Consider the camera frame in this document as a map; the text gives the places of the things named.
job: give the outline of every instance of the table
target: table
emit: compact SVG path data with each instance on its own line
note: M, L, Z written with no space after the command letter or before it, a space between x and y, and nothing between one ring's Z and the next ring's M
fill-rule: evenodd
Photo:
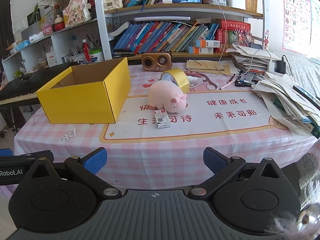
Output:
M173 67L186 70L185 63L174 63ZM51 150L55 161L63 162L71 155L84 156L98 147L105 147L108 162L98 173L100 178L120 188L161 189L197 185L211 177L212 172L203 163L206 147L213 147L228 157L238 155L247 162L259 163L262 158L271 157L280 167L284 167L299 160L317 141L312 136L292 135L271 119L266 125L261 125L268 122L269 114L264 110L266 107L261 99L248 87L231 85L226 88L229 89L228 93L219 90L230 77L215 74L200 75L204 81L190 89L192 92L187 97L189 106L185 112L176 115L176 120L171 117L171 128L156 129L151 120L153 113L147 109L145 100L148 88L160 73L145 72L141 65L129 66L129 69L132 88L116 124L50 124L40 108L15 137L15 155ZM245 103L241 98L244 94L248 101ZM217 117L219 111L224 117ZM129 117L133 116L133 119L127 121L128 129L125 129L124 121L128 112L132 112ZM234 116L228 118L231 115L228 112L233 112ZM189 122L187 115L196 122ZM200 128L197 125L198 122L213 121L217 125L202 125ZM235 126L257 127L230 129L233 123ZM181 136L172 134L174 125L180 127ZM150 133L161 133L164 138L153 137Z

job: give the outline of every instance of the pink checkered tablecloth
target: pink checkered tablecloth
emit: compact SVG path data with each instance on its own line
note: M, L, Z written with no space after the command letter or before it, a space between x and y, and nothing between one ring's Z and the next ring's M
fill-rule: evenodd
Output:
M185 69L185 63L173 67ZM146 95L160 73L145 72L141 65L129 66L132 88L129 96ZM210 90L226 84L223 75L202 76ZM192 88L197 91L201 85ZM226 90L248 90L231 85ZM264 157L276 160L280 167L299 160L317 141L315 137L293 136L289 130L266 130L178 141L102 143L103 124L50 124L40 108L14 139L15 155L51 150L55 162L71 155L84 156L98 147L108 152L107 165L99 177L120 188L161 189L197 185L212 176L203 163L203 151L213 147L226 156L238 155L247 162L259 163ZM319 144L313 147L316 153Z

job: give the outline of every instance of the packing tape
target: packing tape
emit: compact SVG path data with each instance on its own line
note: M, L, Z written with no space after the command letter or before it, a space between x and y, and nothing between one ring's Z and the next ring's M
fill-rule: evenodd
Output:
M190 82L187 75L179 68L172 68L161 74L160 80L168 80L175 83L184 94L189 92Z

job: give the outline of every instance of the pink plush toy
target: pink plush toy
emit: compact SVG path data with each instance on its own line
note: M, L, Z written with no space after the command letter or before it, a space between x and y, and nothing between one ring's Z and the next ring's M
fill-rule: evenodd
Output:
M186 98L180 87L171 81L159 80L150 87L149 107L178 114L187 106Z

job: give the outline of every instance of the yellow box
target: yellow box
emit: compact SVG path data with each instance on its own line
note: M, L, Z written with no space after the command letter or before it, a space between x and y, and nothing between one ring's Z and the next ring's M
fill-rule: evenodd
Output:
M50 123L116 123L130 88L125 57L69 67L37 96Z

